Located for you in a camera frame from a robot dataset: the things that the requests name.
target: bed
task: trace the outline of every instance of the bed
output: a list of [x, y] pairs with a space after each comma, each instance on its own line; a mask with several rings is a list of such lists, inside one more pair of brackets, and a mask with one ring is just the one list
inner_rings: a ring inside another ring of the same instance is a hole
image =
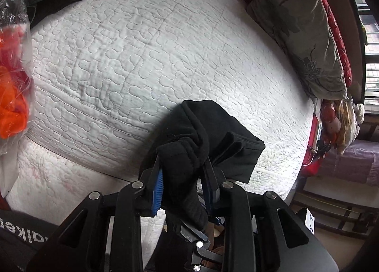
[[[287, 57], [243, 0], [85, 0], [32, 31], [35, 123], [14, 210], [61, 223], [88, 193], [138, 176], [150, 134], [183, 100], [211, 99], [266, 145], [248, 191], [285, 198], [313, 116]], [[164, 222], [142, 220], [144, 262]]]

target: plastic bag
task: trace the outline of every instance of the plastic bag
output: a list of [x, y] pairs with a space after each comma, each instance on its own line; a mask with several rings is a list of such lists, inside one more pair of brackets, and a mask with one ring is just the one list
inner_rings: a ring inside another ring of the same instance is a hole
[[23, 0], [0, 0], [0, 155], [33, 121], [32, 42]]
[[341, 129], [341, 122], [336, 115], [333, 101], [323, 101], [320, 107], [320, 117], [323, 124], [321, 137], [325, 142], [335, 144]]
[[335, 101], [334, 107], [336, 116], [341, 122], [341, 129], [336, 141], [337, 153], [341, 156], [357, 137], [357, 119], [351, 96], [347, 100]]

